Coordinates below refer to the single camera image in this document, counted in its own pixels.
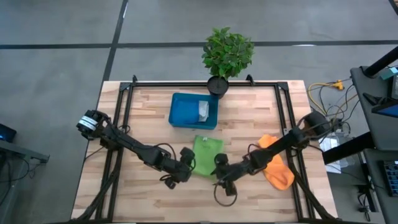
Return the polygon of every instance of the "green cloth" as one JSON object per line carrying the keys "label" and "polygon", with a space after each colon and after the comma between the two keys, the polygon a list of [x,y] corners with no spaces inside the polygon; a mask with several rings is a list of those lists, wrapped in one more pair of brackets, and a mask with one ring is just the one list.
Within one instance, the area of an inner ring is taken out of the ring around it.
{"label": "green cloth", "polygon": [[218,139],[196,136],[193,142],[193,151],[195,153],[196,166],[194,173],[210,177],[216,168],[214,158],[222,153],[224,142]]}

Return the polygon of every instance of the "potted plant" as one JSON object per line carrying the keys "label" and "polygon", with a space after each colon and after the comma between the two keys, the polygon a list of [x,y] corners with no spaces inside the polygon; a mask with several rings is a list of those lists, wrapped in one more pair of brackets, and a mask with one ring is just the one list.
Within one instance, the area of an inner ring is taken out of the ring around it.
{"label": "potted plant", "polygon": [[254,44],[250,38],[228,32],[229,27],[221,30],[213,28],[213,35],[206,38],[201,56],[205,68],[210,69],[212,77],[207,81],[211,95],[221,99],[227,92],[229,77],[237,77],[242,69],[251,64]]}

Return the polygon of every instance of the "computer monitor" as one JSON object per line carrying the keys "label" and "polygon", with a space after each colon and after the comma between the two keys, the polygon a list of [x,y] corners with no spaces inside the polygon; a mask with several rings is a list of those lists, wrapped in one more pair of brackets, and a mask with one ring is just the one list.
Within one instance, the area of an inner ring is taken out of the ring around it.
{"label": "computer monitor", "polygon": [[381,106],[374,107],[372,109],[372,113],[398,118],[398,100],[390,101]]}

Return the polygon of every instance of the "green plant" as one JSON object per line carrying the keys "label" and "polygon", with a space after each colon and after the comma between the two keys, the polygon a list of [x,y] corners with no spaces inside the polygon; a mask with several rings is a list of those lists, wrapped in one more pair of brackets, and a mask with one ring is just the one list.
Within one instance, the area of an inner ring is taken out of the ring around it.
{"label": "green plant", "polygon": [[206,38],[205,53],[201,56],[205,68],[210,68],[210,74],[226,80],[237,77],[242,69],[251,64],[254,48],[250,38],[229,33],[228,30],[229,27],[221,30],[213,28],[213,35]]}

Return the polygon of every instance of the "wooden table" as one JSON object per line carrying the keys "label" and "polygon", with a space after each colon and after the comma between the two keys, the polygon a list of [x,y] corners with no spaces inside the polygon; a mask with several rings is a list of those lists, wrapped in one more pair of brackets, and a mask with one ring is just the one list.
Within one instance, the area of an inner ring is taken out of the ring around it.
{"label": "wooden table", "polygon": [[[99,98],[98,110],[107,113],[110,117],[113,117],[119,83],[104,82]],[[294,115],[298,120],[311,112],[305,85],[301,80],[288,81],[288,83]],[[144,144],[168,142],[176,150],[177,155],[184,146],[192,148],[193,139],[197,134],[222,139],[225,144],[224,151],[230,162],[241,161],[248,144],[256,143],[263,134],[278,137],[282,135],[273,88],[259,86],[229,88],[219,102],[218,125],[212,131],[174,128],[169,124],[170,102],[175,92],[208,94],[207,89],[202,87],[135,87],[129,117],[131,127],[129,134]],[[284,110],[289,127],[287,108]],[[87,154],[99,147],[99,141],[91,142]],[[285,159],[285,152],[282,152],[281,156]],[[104,149],[85,162],[72,218],[78,217],[98,193],[105,157]],[[336,208],[321,152],[309,147],[303,151],[303,157],[312,192],[328,212],[336,217]],[[247,175],[236,181],[238,200],[232,207],[221,207],[215,202],[212,180],[192,175],[188,182],[178,184],[174,190],[169,190],[159,181],[164,174],[145,166],[134,153],[124,150],[114,222],[297,220],[292,190],[280,191],[273,188],[262,173],[255,176]],[[220,201],[230,201],[230,198],[223,197],[224,192],[221,187],[217,194]],[[304,214],[307,215],[301,191],[300,198]],[[108,209],[107,200],[104,208]]]}

